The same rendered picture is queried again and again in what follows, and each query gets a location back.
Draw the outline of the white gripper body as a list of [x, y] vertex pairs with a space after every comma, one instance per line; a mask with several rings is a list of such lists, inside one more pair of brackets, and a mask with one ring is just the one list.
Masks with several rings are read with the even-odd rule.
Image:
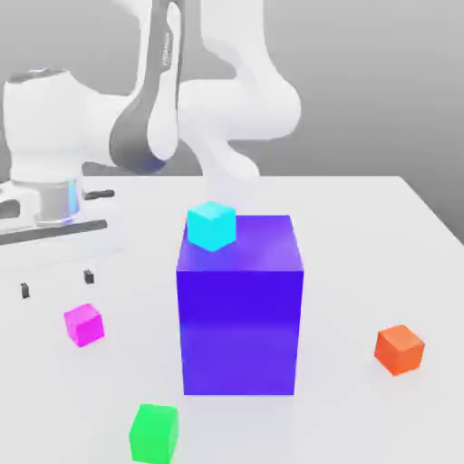
[[0, 234], [0, 264], [54, 264], [119, 250], [122, 233], [105, 219]]

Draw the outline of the small magenta cube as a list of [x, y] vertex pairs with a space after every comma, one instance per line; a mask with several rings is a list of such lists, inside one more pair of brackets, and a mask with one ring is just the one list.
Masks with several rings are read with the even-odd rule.
[[67, 333], [78, 347], [104, 337], [101, 313], [92, 304], [83, 304], [63, 314]]

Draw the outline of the small cyan cube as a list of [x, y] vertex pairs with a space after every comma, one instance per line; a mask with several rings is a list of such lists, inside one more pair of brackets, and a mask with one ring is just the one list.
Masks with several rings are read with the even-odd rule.
[[206, 201], [188, 211], [188, 241], [209, 252], [218, 251], [237, 239], [236, 210], [230, 206]]

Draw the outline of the small green cube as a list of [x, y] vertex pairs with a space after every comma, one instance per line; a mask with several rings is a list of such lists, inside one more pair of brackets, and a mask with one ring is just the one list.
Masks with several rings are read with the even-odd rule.
[[131, 458], [143, 464], [171, 464], [178, 438], [176, 407], [142, 403], [130, 427]]

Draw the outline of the small orange cube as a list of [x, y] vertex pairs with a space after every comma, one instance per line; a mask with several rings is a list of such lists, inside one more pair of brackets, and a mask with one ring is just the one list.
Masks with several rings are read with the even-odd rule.
[[374, 357], [393, 376], [414, 371], [421, 366], [425, 342], [406, 325], [396, 325], [378, 332]]

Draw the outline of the large blue box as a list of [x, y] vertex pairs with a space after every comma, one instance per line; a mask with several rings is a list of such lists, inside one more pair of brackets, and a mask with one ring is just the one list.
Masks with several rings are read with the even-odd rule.
[[294, 393], [304, 274], [288, 215], [238, 217], [236, 241], [215, 252], [182, 240], [185, 394]]

